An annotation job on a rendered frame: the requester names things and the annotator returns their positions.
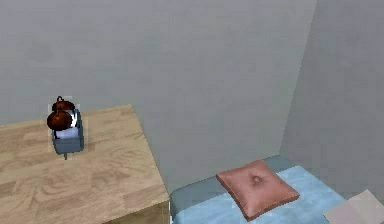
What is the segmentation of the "light blue bed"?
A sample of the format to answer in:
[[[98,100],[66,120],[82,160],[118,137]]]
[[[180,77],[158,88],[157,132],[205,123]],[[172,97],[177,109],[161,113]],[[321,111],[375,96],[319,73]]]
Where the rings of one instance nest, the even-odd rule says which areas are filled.
[[[266,164],[298,191],[298,200],[248,222],[229,193],[211,177],[171,194],[172,224],[330,224],[323,214],[347,201],[284,157],[270,157]]]

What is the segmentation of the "light wooden cabinet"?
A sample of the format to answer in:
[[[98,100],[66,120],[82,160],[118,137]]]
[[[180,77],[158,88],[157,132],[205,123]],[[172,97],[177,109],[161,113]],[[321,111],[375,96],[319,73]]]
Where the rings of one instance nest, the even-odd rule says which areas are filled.
[[[82,115],[57,155],[43,120],[0,126],[0,224],[170,224],[169,194],[130,105]]]

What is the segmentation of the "pink tufted cushion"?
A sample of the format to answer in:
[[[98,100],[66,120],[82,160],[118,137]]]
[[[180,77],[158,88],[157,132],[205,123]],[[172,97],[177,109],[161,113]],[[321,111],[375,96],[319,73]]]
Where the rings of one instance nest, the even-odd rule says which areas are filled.
[[[248,222],[300,197],[300,194],[273,172],[263,160],[220,172],[216,178]]]

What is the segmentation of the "blue alarm clock red bells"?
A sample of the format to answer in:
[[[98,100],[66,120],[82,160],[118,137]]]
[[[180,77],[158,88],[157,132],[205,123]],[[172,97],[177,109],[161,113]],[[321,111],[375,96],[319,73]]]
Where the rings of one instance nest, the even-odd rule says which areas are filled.
[[[84,149],[84,133],[80,110],[62,96],[56,98],[47,117],[55,152],[65,160],[71,153]]]

